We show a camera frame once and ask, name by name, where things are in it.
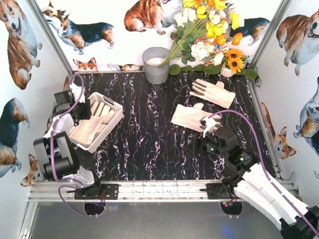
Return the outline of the white glove green fingers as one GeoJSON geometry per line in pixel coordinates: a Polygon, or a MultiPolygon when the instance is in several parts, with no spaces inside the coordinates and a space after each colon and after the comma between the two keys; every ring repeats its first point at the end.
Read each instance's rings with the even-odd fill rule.
{"type": "Polygon", "coordinates": [[[211,113],[202,110],[203,106],[203,103],[196,103],[193,107],[185,107],[178,104],[172,116],[171,123],[196,132],[203,132],[204,129],[200,120],[203,117],[211,115],[211,113]]]}

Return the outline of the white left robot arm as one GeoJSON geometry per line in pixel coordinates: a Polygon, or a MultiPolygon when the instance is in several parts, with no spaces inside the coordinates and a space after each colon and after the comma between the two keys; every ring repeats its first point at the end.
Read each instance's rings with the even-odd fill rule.
{"type": "Polygon", "coordinates": [[[72,147],[69,132],[80,120],[91,116],[89,100],[82,90],[68,90],[54,94],[56,105],[52,123],[42,138],[33,142],[40,169],[46,179],[72,182],[80,188],[95,184],[92,171],[80,166],[72,147]]]}

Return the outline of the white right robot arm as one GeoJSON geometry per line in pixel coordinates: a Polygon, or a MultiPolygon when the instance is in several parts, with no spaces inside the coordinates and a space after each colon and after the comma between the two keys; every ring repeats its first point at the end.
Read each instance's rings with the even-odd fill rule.
{"type": "Polygon", "coordinates": [[[297,199],[265,171],[261,161],[241,147],[230,128],[194,134],[183,151],[191,157],[216,155],[224,158],[226,175],[221,184],[228,197],[248,202],[279,229],[283,238],[315,239],[319,236],[319,208],[309,207],[297,199]]]}

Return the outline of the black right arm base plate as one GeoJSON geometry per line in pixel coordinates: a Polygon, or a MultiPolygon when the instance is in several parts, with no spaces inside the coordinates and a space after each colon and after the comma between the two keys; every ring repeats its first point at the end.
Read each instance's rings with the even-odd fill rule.
{"type": "Polygon", "coordinates": [[[201,192],[207,194],[208,199],[233,199],[236,198],[234,188],[242,178],[238,174],[224,177],[220,183],[207,183],[201,192]]]}

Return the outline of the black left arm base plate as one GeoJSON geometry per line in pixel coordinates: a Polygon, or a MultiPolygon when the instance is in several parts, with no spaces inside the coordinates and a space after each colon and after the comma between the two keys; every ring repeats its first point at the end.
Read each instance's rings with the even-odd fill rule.
{"type": "Polygon", "coordinates": [[[75,200],[117,200],[119,184],[92,185],[83,189],[75,190],[75,200]]]}

